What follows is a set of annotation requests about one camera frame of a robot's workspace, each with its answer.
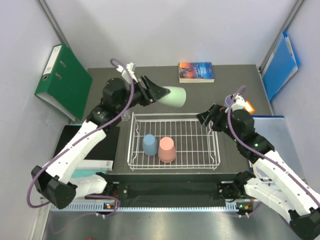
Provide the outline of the green plastic cup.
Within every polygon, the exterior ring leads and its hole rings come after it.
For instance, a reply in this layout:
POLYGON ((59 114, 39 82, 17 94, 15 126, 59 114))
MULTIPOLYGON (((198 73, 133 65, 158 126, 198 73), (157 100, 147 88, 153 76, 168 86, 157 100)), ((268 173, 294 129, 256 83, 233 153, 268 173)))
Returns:
POLYGON ((185 104, 187 94, 184 88, 176 86, 164 86, 163 88, 169 90, 169 93, 158 100, 160 104, 175 108, 181 108, 185 104))

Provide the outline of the purple plastic cup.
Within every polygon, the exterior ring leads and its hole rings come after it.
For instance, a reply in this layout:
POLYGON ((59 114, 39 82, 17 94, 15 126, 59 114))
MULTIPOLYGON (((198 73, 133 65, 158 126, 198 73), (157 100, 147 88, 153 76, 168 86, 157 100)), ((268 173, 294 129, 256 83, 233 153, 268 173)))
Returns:
POLYGON ((230 105, 234 104, 235 101, 232 100, 233 97, 234 97, 233 94, 228 95, 228 96, 225 97, 224 106, 225 106, 226 108, 228 108, 230 105))

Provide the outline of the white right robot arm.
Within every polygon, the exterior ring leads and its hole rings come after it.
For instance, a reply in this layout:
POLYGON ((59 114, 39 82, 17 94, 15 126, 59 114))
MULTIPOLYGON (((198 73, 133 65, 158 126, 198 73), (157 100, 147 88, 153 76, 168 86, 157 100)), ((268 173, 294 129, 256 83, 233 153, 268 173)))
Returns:
POLYGON ((231 96, 228 107, 213 104, 197 114, 200 124, 228 135, 239 153, 262 170, 276 185, 263 183, 248 171, 233 180, 233 192, 239 198, 253 197, 278 213, 302 240, 320 235, 320 195, 307 185, 282 159, 275 147, 256 132, 252 117, 255 109, 239 94, 231 96))

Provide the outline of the pink plastic cup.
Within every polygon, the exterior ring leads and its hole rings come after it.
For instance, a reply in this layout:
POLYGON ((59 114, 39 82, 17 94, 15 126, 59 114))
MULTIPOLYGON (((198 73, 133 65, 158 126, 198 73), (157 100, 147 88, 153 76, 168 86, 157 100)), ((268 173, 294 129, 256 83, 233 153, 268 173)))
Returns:
POLYGON ((164 163, 171 163, 176 158, 176 147, 172 138, 163 137, 159 141, 158 157, 164 163))

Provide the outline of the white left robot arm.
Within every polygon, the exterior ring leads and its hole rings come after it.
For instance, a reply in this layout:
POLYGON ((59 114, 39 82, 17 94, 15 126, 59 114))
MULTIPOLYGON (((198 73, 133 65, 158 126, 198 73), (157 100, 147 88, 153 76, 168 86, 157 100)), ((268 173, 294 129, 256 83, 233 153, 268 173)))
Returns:
POLYGON ((58 209, 66 208, 74 199, 88 195, 109 198, 114 191, 101 172, 73 178, 78 165, 88 153, 121 122, 126 110, 136 105, 148 106, 170 94, 145 75, 136 79, 128 67, 119 65, 121 78, 107 81, 100 103, 89 113, 69 143, 43 167, 31 171, 31 186, 58 209))

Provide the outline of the clear glass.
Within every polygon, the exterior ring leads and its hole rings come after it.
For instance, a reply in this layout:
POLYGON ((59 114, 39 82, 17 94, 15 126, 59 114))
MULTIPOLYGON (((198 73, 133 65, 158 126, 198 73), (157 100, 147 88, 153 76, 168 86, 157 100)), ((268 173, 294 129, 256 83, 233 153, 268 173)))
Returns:
POLYGON ((129 110, 126 110, 122 115, 121 115, 121 120, 123 122, 129 121, 131 119, 131 112, 129 110))

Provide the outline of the blue plastic cup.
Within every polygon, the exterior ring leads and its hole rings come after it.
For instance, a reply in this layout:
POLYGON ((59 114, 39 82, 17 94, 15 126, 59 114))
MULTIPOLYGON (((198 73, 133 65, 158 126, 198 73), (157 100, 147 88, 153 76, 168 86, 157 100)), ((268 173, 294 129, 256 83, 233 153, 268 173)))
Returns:
POLYGON ((142 148, 147 156, 155 156, 158 153, 158 141, 152 134, 147 134, 142 140, 142 148))

